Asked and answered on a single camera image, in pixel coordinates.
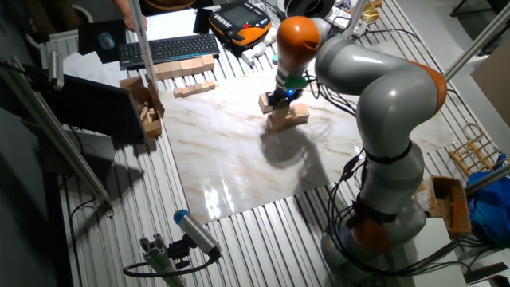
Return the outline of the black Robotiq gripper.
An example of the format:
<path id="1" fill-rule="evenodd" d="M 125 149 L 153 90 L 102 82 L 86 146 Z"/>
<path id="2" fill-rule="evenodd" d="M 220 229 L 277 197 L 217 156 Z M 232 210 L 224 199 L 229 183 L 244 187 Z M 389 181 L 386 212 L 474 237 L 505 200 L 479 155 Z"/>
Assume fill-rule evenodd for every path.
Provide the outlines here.
<path id="1" fill-rule="evenodd" d="M 277 94 L 272 93 L 270 95 L 270 105 L 275 108 L 279 103 L 289 104 L 289 109 L 294 109 L 296 104 L 293 102 L 300 98 L 300 90 L 295 88 L 284 89 L 277 88 Z"/>

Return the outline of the bare person hand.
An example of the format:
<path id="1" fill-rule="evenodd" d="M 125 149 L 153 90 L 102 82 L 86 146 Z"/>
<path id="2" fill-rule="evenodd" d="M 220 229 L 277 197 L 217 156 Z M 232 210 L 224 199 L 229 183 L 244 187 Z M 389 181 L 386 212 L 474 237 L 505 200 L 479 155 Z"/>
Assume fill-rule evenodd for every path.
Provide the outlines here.
<path id="1" fill-rule="evenodd" d="M 142 19 L 143 19 L 144 29 L 147 29 L 147 19 L 144 15 L 142 16 Z M 128 30 L 135 31 L 135 22 L 133 20 L 133 17 L 130 14 L 124 15 L 124 24 Z"/>

